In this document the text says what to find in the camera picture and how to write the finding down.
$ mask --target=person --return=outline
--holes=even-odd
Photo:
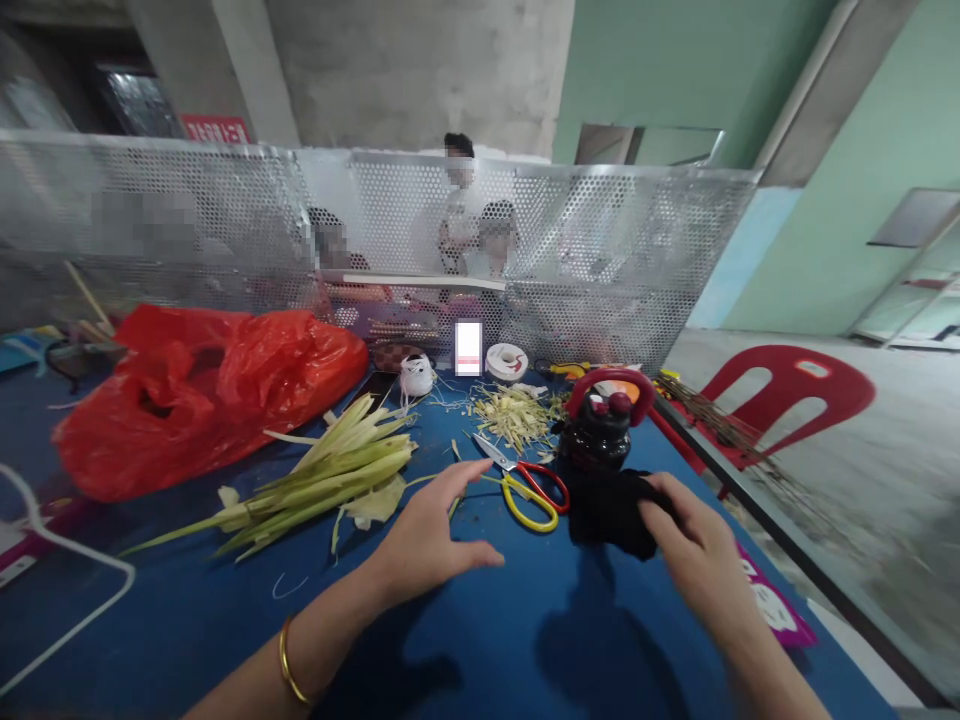
[[[458,463],[440,473],[410,499],[369,559],[288,624],[292,683],[284,678],[275,636],[186,718],[305,718],[308,703],[323,697],[353,641],[381,613],[472,569],[502,566],[504,557],[488,542],[452,541],[447,516],[467,484],[491,462]],[[680,595],[725,656],[756,717],[829,718],[760,616],[730,527],[673,476],[659,473],[648,480],[670,497],[681,523],[650,502],[641,501],[638,512],[660,545]]]
[[[370,263],[360,253],[347,250],[343,223],[326,208],[309,207],[307,217],[313,230],[314,251],[323,270],[369,270]],[[327,294],[333,301],[389,302],[390,291],[379,285],[354,283],[326,283]]]
[[[517,252],[517,213],[509,200],[487,203],[477,223],[479,252],[466,255],[471,277],[500,279]]]
[[[483,209],[483,200],[473,182],[473,168],[466,167],[474,158],[473,142],[463,133],[447,133],[443,144],[447,157],[459,158],[460,162],[456,167],[447,168],[447,176],[454,188],[447,196],[437,248],[444,273],[466,275],[463,255],[479,247],[477,225]]]

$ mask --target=red sign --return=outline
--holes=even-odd
[[[247,126],[241,118],[223,115],[183,115],[183,125],[191,140],[246,145],[250,142]]]

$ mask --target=yellow scissor handle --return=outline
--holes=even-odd
[[[556,508],[553,507],[550,503],[544,500],[542,497],[537,495],[532,490],[528,490],[525,485],[520,484],[514,480],[509,474],[503,474],[503,483],[501,484],[503,490],[503,499],[507,502],[507,507],[510,509],[510,512],[513,513],[513,516],[523,525],[525,528],[529,528],[534,532],[548,533],[553,532],[557,523],[560,520],[560,516],[557,515]],[[539,523],[536,520],[531,520],[517,507],[517,504],[513,500],[513,493],[511,490],[516,490],[520,497],[524,500],[529,500],[530,502],[539,505],[540,508],[550,516],[550,519],[545,523]]]

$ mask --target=string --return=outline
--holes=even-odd
[[[289,591],[285,592],[283,595],[277,595],[277,586],[280,584],[280,581],[283,580],[283,576],[284,576],[284,575],[286,575],[286,573],[280,573],[280,577],[278,577],[278,578],[277,578],[277,581],[273,584],[273,599],[274,599],[274,600],[282,600],[282,599],[285,598],[287,595],[293,595],[297,590],[299,590],[300,588],[303,587],[303,584],[304,584],[307,580],[310,579],[310,576],[307,575],[303,580],[300,581],[300,584],[297,585],[293,590],[289,590]]]
[[[53,543],[54,545],[59,545],[67,550],[72,550],[75,553],[79,553],[80,555],[88,557],[91,560],[95,560],[96,562],[116,568],[127,576],[127,579],[123,583],[123,587],[120,588],[116,595],[107,600],[92,613],[87,615],[87,617],[77,623],[72,630],[68,631],[63,637],[53,643],[53,645],[40,653],[40,655],[38,655],[33,662],[10,678],[10,680],[7,681],[2,688],[0,688],[0,697],[3,697],[8,692],[13,690],[13,688],[19,685],[25,677],[49,660],[57,650],[66,645],[77,633],[83,630],[98,617],[103,615],[103,613],[105,613],[114,603],[126,595],[127,591],[133,586],[133,581],[137,576],[137,569],[130,563],[124,562],[123,560],[117,560],[109,555],[104,555],[101,552],[97,552],[93,548],[88,548],[86,545],[81,545],[78,542],[74,542],[73,540],[65,538],[61,535],[57,535],[56,533],[48,530],[40,517],[40,508],[37,504],[37,498],[33,494],[33,490],[30,489],[30,486],[27,485],[27,483],[22,477],[20,477],[16,470],[7,465],[0,464],[0,474],[5,475],[7,480],[13,484],[13,486],[23,497],[23,503],[27,506],[27,522],[30,525],[30,529],[33,530],[37,535],[42,537],[44,540]]]

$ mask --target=wooden stick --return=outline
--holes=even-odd
[[[97,343],[113,342],[112,338],[100,332],[100,330],[97,329],[97,326],[94,325],[89,320],[81,320],[80,322],[77,323],[77,325],[79,325],[80,329],[83,330],[84,333],[86,333],[87,337],[89,337],[94,342],[97,342]]]
[[[90,292],[90,289],[87,287],[87,284],[83,281],[83,278],[80,277],[80,273],[77,272],[77,269],[73,266],[73,263],[69,260],[64,260],[63,264],[67,266],[67,270],[70,272],[70,276],[73,278],[73,281],[77,284],[77,287],[80,288],[80,292],[83,293],[84,297],[87,298],[87,302],[90,303],[90,307],[93,308],[93,311],[100,316],[100,320],[103,321],[103,324],[106,326],[108,334],[113,335],[116,333],[113,325],[110,322],[110,318],[107,317],[107,314],[103,311],[103,308],[100,307],[100,303],[97,302],[97,299],[93,297],[93,293]]]

